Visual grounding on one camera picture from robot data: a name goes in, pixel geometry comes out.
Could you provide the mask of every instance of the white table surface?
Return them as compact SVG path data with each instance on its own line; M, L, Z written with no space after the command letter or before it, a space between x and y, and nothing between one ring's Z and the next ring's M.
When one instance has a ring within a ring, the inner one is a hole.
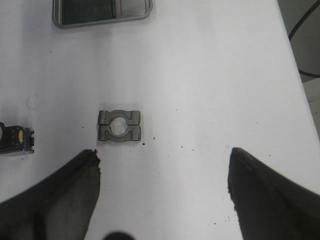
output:
M319 139L276 0L157 0L146 19L72 29L51 11L0 3L0 119L35 131L34 154L0 157L0 201L84 149L101 158L87 240L242 239L232 147L320 193ZM116 109L141 111L141 142L97 143L99 110Z

